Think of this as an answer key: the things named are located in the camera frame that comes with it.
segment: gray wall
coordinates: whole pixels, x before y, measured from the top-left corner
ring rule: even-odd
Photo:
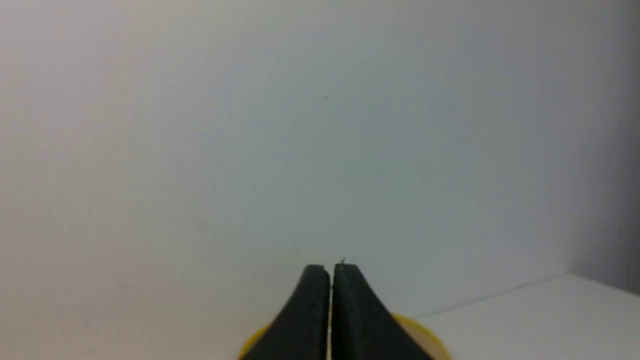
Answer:
[[[343,257],[410,316],[631,286],[630,10],[0,3],[0,357],[230,358]]]

